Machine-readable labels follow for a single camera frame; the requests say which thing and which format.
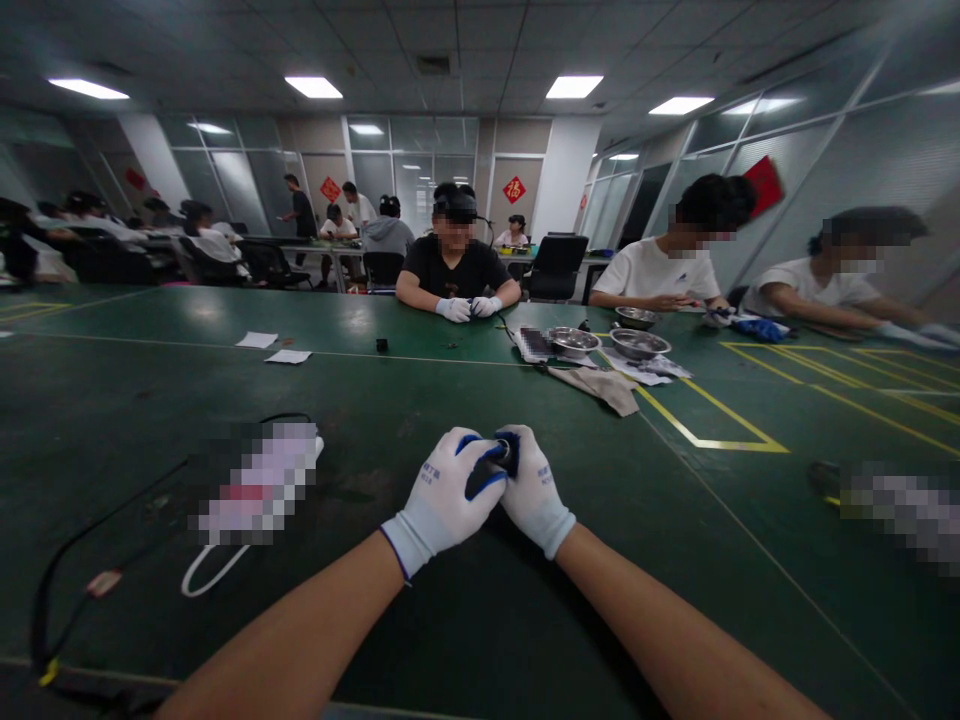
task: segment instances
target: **black office chair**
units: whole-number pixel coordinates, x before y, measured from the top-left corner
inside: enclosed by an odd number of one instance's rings
[[[364,253],[363,267],[367,271],[367,288],[371,295],[395,295],[397,278],[403,269],[400,253]]]
[[[200,276],[204,285],[242,285],[244,278],[237,274],[239,260],[223,262],[215,260],[196,246],[191,237],[179,237],[180,247],[183,248],[194,270]]]
[[[569,300],[577,288],[577,272],[589,240],[582,235],[547,235],[525,278],[530,299]]]
[[[267,287],[277,290],[306,282],[310,289],[313,289],[310,273],[292,271],[279,245],[240,240],[237,247],[240,248],[243,259],[247,261],[247,267],[250,268],[250,275],[254,282],[266,283]]]

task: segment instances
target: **green table surface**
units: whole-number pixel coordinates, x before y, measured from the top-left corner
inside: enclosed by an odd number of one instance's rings
[[[504,316],[511,327],[589,319],[597,333],[614,317],[550,304]],[[61,565],[54,628],[96,573],[169,537],[90,605],[65,663],[186,677],[403,507],[443,432],[463,425],[490,435],[526,423],[581,522],[827,712],[953,717],[956,579],[868,524],[841,520],[810,491],[805,468],[819,459],[955,460],[960,425],[948,421],[958,410],[949,391],[960,386],[960,365],[805,332],[785,347],[801,348],[798,356],[819,363],[811,366],[698,320],[677,314],[655,329],[695,375],[647,391],[671,421],[639,394],[640,413],[618,418],[525,366],[496,317],[454,325],[392,298],[198,287],[0,296],[0,329],[15,333],[0,340],[0,654],[26,655],[31,597],[63,541],[206,452],[205,440],[226,437],[232,424],[309,413],[326,443],[316,487],[272,546],[253,548],[195,600],[179,592],[198,551],[186,518],[223,477],[183,473],[151,497],[162,496],[163,508],[134,506],[98,530]],[[300,366],[265,364],[276,347],[234,347],[247,331],[278,333],[292,341],[286,347],[315,354]],[[388,353],[376,352],[377,338]],[[735,346],[739,354],[721,343],[747,345]],[[920,385],[947,392],[915,396],[939,414],[883,392]],[[678,424],[733,444],[764,444],[758,430],[782,451],[697,447]],[[662,716],[599,617],[500,509],[414,578],[335,699],[470,717]]]

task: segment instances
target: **stainless steel bowl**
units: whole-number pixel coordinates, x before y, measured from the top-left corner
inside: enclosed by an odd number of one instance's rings
[[[631,360],[650,360],[673,349],[663,338],[632,328],[611,330],[610,339],[616,345],[617,352]]]
[[[553,328],[550,341],[569,358],[584,358],[600,347],[600,338],[576,328]]]
[[[620,324],[634,330],[648,330],[660,322],[660,316],[652,310],[618,307],[616,311],[617,315],[620,316]]]

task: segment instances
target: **red diamond sign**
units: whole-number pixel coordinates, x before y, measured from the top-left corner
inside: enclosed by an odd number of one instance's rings
[[[523,183],[520,182],[520,178],[516,175],[513,176],[513,180],[507,183],[507,186],[503,189],[503,194],[507,196],[507,200],[510,201],[510,204],[513,205],[517,200],[523,197],[523,194],[527,189],[523,186]]]

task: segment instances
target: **fluorescent panel light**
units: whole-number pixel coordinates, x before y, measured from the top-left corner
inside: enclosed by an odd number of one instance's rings
[[[547,91],[547,98],[585,98],[601,80],[603,75],[561,75]]]
[[[326,78],[316,77],[288,77],[284,78],[297,90],[309,98],[338,99],[343,95]]]
[[[74,92],[95,97],[98,100],[127,100],[130,97],[129,95],[124,95],[116,90],[111,90],[110,88],[103,87],[103,85],[97,85],[95,83],[87,82],[86,80],[78,80],[75,78],[51,79],[48,80],[48,82],[56,85],[57,87],[66,88],[67,90],[73,90]]]
[[[208,135],[233,135],[233,133],[226,128],[217,127],[210,123],[187,123],[187,125],[196,128],[200,132],[205,132]]]
[[[667,100],[663,105],[659,105],[650,111],[651,115],[686,115],[693,112],[698,107],[703,107],[708,102],[713,102],[713,98],[686,98],[675,97]]]
[[[350,129],[357,135],[383,135],[383,130],[376,125],[351,125]]]
[[[788,105],[794,105],[800,102],[802,98],[764,98],[763,100],[751,100],[742,105],[737,105],[729,110],[724,110],[721,115],[761,115],[767,112],[781,110]]]

